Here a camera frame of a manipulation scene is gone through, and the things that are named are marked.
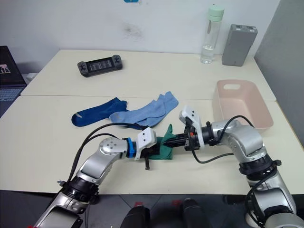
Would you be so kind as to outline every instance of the green cloth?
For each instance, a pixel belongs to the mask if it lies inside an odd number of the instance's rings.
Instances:
[[[166,134],[163,137],[157,137],[157,143],[159,143],[160,146],[160,154],[157,155],[150,155],[149,159],[152,160],[172,160],[172,148],[168,146],[164,146],[163,143],[170,138],[176,137],[174,134],[172,134],[172,125],[170,124],[168,127],[168,130]]]

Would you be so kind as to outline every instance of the laptop screen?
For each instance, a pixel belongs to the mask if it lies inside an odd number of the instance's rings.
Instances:
[[[0,86],[22,86],[26,83],[7,46],[0,46]]]

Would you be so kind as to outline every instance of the white table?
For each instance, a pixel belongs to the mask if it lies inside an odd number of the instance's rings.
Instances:
[[[78,62],[113,54],[121,56],[122,70],[90,78],[79,73]],[[244,79],[257,85],[264,100],[276,100],[253,57],[242,67],[222,65],[221,56],[209,65],[199,60],[196,54],[61,50],[22,95],[155,98],[171,91],[177,99],[212,99],[218,80]]]
[[[57,192],[57,180],[66,180],[75,153],[84,138],[95,128],[109,123],[102,120],[86,127],[71,123],[73,113],[102,104],[112,97],[82,96],[21,96],[0,118],[0,189],[32,192]],[[126,98],[130,110],[151,101],[149,98]],[[154,129],[162,136],[170,123],[173,133],[181,133],[184,125],[178,119],[184,105],[200,113],[202,122],[213,121],[210,100],[179,99],[172,110]],[[292,194],[304,193],[300,171],[304,152],[276,102],[266,102],[274,126],[262,134],[268,153],[281,159],[282,177]],[[118,137],[132,137],[139,131],[110,127]],[[94,153],[100,139],[92,140],[84,149],[78,167]],[[207,147],[197,151],[201,160],[224,152],[226,147]],[[187,194],[246,194],[246,178],[238,171],[234,156],[209,164],[198,164],[183,147],[173,149],[172,161],[152,161],[145,171],[143,161],[120,160],[100,187],[100,193],[187,193]]]

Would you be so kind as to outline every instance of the blue sock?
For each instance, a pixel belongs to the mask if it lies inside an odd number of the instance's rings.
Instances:
[[[109,118],[112,113],[127,111],[127,102],[117,97],[100,106],[85,109],[72,116],[72,123],[77,127],[87,126],[97,121]]]
[[[159,123],[173,108],[178,105],[178,101],[171,92],[166,95],[160,95],[157,101],[153,100],[145,107],[128,112],[117,112],[110,115],[113,123],[138,123],[142,126],[155,126]]]

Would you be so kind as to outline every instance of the water bottle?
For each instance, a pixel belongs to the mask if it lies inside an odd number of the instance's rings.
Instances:
[[[219,28],[222,23],[224,8],[212,5],[208,10],[208,27],[205,35],[200,61],[205,64],[212,62],[214,49],[218,39]]]

